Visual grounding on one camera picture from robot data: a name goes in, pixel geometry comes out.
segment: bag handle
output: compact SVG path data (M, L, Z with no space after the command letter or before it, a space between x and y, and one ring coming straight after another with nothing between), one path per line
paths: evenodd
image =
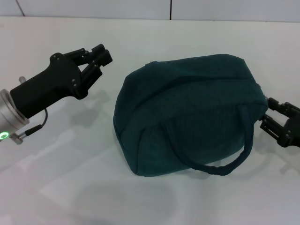
M171 147L173 148L177 157L187 166L195 169L200 170L209 174L225 176L230 174L235 168L237 168L245 159L249 156L252 145L253 145L253 134L254 134L254 125L251 123L249 112L246 105L238 105L238 113L241 120L241 123L244 128L244 135L245 135L245 145L244 150L241 152L239 157L237 157L233 162L229 163L225 166L215 167L215 166L208 166L208 165L201 165L193 162L190 160L186 154L180 149L178 144L174 144L177 142L176 135L175 135L175 127L172 122L164 123L163 128L166 134L169 136L169 141Z

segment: white tabletop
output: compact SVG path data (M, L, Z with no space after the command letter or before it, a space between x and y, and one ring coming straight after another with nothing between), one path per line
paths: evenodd
M23 145L1 142L0 225L298 225L300 149L281 148L259 123L251 155L228 176L145 178L125 161L113 113L125 77L146 63L217 53L245 59L268 97L300 106L299 40L299 23L0 17L0 89L56 52L102 43L114 60L87 98L49 107Z

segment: handbag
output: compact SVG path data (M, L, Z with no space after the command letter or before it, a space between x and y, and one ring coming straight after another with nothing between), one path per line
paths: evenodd
M245 61L218 54L151 62L128 75L114 128L133 173L188 168L227 175L250 154L254 123L268 109ZM225 166L206 164L241 154Z

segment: fabric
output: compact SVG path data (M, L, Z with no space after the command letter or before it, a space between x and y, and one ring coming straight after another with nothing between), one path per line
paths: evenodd
M131 170L157 176L187 168L227 175L250 154L268 109L244 60L212 55L152 62L128 75L114 127ZM223 167L205 164L244 151Z

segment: bolt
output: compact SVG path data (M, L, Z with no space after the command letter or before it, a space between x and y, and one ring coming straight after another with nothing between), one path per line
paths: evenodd
M20 76L19 81L20 81L20 83L24 83L24 82L26 82L26 78L23 76Z

